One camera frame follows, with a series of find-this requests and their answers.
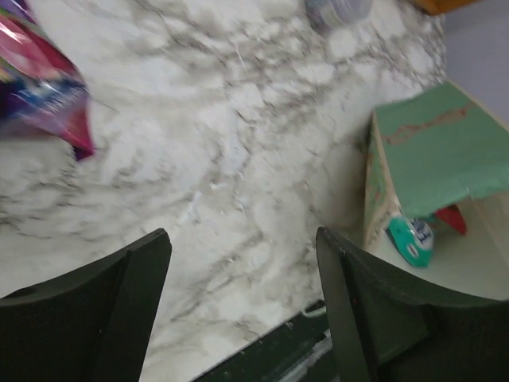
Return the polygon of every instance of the transparent container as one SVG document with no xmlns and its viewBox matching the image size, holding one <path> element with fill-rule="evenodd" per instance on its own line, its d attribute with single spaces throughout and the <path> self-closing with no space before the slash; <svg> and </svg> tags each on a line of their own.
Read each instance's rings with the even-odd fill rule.
<svg viewBox="0 0 509 382">
<path fill-rule="evenodd" d="M 373 0 L 305 0 L 311 27 L 322 34 L 366 18 L 372 6 Z"/>
</svg>

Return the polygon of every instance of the marble countertop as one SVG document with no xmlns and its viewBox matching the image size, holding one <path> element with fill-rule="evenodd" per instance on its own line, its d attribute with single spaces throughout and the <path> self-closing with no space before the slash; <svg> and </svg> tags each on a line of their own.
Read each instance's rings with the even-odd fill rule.
<svg viewBox="0 0 509 382">
<path fill-rule="evenodd" d="M 372 108 L 444 78 L 442 20 L 375 0 L 324 38 L 300 0 L 44 0 L 97 155 L 0 143 L 0 295 L 155 228 L 173 257 L 142 382 L 185 382 L 321 296 L 318 226 L 355 232 Z"/>
</svg>

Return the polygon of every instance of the black object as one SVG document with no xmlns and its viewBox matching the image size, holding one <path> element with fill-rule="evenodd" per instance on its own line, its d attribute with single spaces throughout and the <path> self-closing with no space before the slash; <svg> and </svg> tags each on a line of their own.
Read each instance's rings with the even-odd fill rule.
<svg viewBox="0 0 509 382">
<path fill-rule="evenodd" d="M 317 302 L 308 310 L 315 310 Z M 194 382 L 276 382 L 313 354 L 325 339 L 327 317 L 306 318 L 298 314 L 245 349 L 199 376 Z M 301 382 L 329 382 L 337 376 L 332 350 L 308 368 Z"/>
<path fill-rule="evenodd" d="M 0 380 L 138 381 L 171 251 L 159 229 L 0 299 Z"/>
<path fill-rule="evenodd" d="M 317 256 L 341 382 L 509 380 L 509 302 L 428 283 L 326 228 Z"/>
</svg>

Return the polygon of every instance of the colorful plastic bag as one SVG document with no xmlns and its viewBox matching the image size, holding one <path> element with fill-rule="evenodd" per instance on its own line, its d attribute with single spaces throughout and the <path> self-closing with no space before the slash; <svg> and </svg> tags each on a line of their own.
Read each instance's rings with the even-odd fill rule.
<svg viewBox="0 0 509 382">
<path fill-rule="evenodd" d="M 0 0 L 0 138 L 52 134 L 86 158 L 94 153 L 87 101 L 83 77 L 25 0 Z"/>
</svg>

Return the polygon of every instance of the marble surface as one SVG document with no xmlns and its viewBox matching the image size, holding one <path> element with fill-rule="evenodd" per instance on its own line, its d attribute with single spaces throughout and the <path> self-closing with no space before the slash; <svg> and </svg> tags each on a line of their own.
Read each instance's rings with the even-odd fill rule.
<svg viewBox="0 0 509 382">
<path fill-rule="evenodd" d="M 142 382 L 191 380 L 321 296 L 314 235 L 359 226 L 373 106 L 444 77 L 442 20 L 395 0 L 328 37 L 299 0 L 32 4 L 90 86 L 97 155 L 0 143 L 0 294 L 165 228 Z"/>
</svg>

